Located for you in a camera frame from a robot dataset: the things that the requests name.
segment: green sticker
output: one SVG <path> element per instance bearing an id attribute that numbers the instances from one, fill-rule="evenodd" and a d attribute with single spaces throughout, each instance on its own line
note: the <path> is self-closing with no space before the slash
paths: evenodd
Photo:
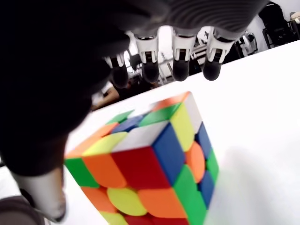
<path id="1" fill-rule="evenodd" d="M 65 165 L 81 187 L 99 188 L 99 184 L 94 180 L 88 168 L 81 158 L 65 159 Z"/>
<path id="2" fill-rule="evenodd" d="M 216 159 L 216 156 L 214 154 L 213 149 L 211 149 L 210 156 L 208 160 L 206 161 L 206 167 L 211 173 L 212 179 L 214 180 L 214 183 L 216 183 L 219 173 L 219 166 Z"/>
<path id="3" fill-rule="evenodd" d="M 203 225 L 207 209 L 199 191 L 193 194 L 193 198 L 185 210 L 190 225 Z"/>
<path id="4" fill-rule="evenodd" d="M 125 120 L 127 120 L 127 116 L 129 116 L 130 113 L 132 113 L 133 110 L 128 111 L 128 112 L 123 112 L 119 115 L 116 115 L 115 117 L 113 117 L 110 121 L 108 121 L 106 124 L 110 124 L 110 123 L 122 123 Z"/>
<path id="5" fill-rule="evenodd" d="M 139 127 L 147 126 L 153 123 L 159 123 L 165 120 L 169 120 L 173 114 L 176 112 L 181 103 L 168 106 L 166 108 L 162 108 L 156 110 L 154 112 L 150 112 L 145 118 L 139 123 Z"/>
<path id="6" fill-rule="evenodd" d="M 196 182 L 188 165 L 182 167 L 174 184 L 174 190 L 183 208 L 186 210 L 186 207 L 190 204 L 191 198 L 193 198 L 194 193 L 197 191 Z"/>

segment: wall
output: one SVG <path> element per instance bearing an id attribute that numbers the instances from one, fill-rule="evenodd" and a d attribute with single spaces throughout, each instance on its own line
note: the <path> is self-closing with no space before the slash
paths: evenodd
<path id="1" fill-rule="evenodd" d="M 273 0 L 273 2 L 280 5 L 285 20 L 287 21 L 290 20 L 291 12 L 300 11 L 300 0 Z M 253 19 L 253 21 L 248 26 L 248 31 L 254 33 L 256 37 L 259 52 L 268 49 L 266 41 L 263 38 L 263 29 L 264 29 L 263 21 L 258 15 Z"/>

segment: cube face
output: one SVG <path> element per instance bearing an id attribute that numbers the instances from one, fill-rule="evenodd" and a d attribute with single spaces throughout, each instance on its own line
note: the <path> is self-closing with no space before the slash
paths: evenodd
<path id="1" fill-rule="evenodd" d="M 112 225 L 202 225 L 219 171 L 190 92 L 113 117 L 65 163 Z"/>
<path id="2" fill-rule="evenodd" d="M 132 129 L 138 127 L 138 124 L 142 119 L 143 116 L 136 116 L 136 117 L 129 118 L 126 121 L 119 124 L 114 130 L 112 130 L 112 134 L 118 132 L 129 132 Z"/>
<path id="3" fill-rule="evenodd" d="M 147 211 L 158 218 L 187 218 L 173 188 L 144 189 L 138 196 Z"/>
<path id="4" fill-rule="evenodd" d="M 210 139 L 208 138 L 205 125 L 202 123 L 198 133 L 195 135 L 195 140 L 201 146 L 205 159 L 208 159 L 210 156 L 210 152 L 212 151 Z"/>
<path id="5" fill-rule="evenodd" d="M 91 188 L 99 187 L 99 184 L 95 181 L 81 158 L 65 160 L 65 164 L 78 185 Z"/>
<path id="6" fill-rule="evenodd" d="M 117 208 L 110 202 L 105 188 L 81 187 L 81 190 L 98 211 L 117 212 Z"/>
<path id="7" fill-rule="evenodd" d="M 147 214 L 137 193 L 130 188 L 109 188 L 107 195 L 112 204 L 127 215 L 143 216 Z"/>
<path id="8" fill-rule="evenodd" d="M 125 218 L 120 213 L 99 211 L 109 225 L 128 225 Z"/>
<path id="9" fill-rule="evenodd" d="M 122 123 L 125 120 L 127 120 L 127 117 L 132 113 L 131 111 L 128 112 L 123 112 L 120 113 L 118 115 L 116 115 L 115 117 L 113 117 L 110 121 L 108 121 L 106 124 L 112 124 L 112 123 Z"/>
<path id="10" fill-rule="evenodd" d="M 180 104 L 171 105 L 166 108 L 159 109 L 154 112 L 150 112 L 145 118 L 139 123 L 140 127 L 147 126 L 153 123 L 159 123 L 162 121 L 169 120 L 176 110 L 179 108 Z"/>
<path id="11" fill-rule="evenodd" d="M 214 180 L 208 170 L 205 171 L 204 177 L 198 184 L 198 190 L 202 193 L 205 205 L 207 208 L 210 206 L 211 197 L 214 191 Z"/>
<path id="12" fill-rule="evenodd" d="M 194 141 L 185 155 L 186 163 L 191 168 L 196 183 L 200 182 L 205 173 L 205 158 L 200 145 Z"/>

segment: gray robotic palm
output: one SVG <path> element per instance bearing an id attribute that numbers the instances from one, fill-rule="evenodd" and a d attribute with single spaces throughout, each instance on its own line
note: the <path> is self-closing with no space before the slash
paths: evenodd
<path id="1" fill-rule="evenodd" d="M 207 57 L 203 67 L 206 79 L 216 80 L 225 56 L 235 40 L 240 38 L 254 16 L 266 4 L 266 0 L 127 0 L 128 4 L 147 11 L 152 15 L 146 26 L 133 28 L 138 53 L 142 61 L 142 75 L 148 82 L 158 79 L 158 29 L 162 25 L 172 26 L 173 77 L 184 81 L 188 76 L 189 59 L 195 38 L 201 27 L 211 26 L 207 45 Z M 116 14 L 116 25 L 121 30 L 130 28 L 138 17 L 126 13 L 127 17 Z M 107 58 L 112 68 L 124 66 L 123 54 Z M 114 73 L 114 80 L 127 80 L 126 70 Z"/>

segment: white table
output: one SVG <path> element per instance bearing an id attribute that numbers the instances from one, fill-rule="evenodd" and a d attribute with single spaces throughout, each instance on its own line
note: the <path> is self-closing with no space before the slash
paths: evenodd
<path id="1" fill-rule="evenodd" d="M 298 225 L 299 49 L 300 41 L 290 43 L 224 65 L 214 82 L 194 75 L 91 113 L 70 135 L 67 151 L 118 112 L 190 90 L 220 166 L 205 225 Z M 2 179 L 10 179 L 7 171 L 0 185 Z M 68 171 L 65 179 L 69 213 L 63 224 L 107 224 Z"/>

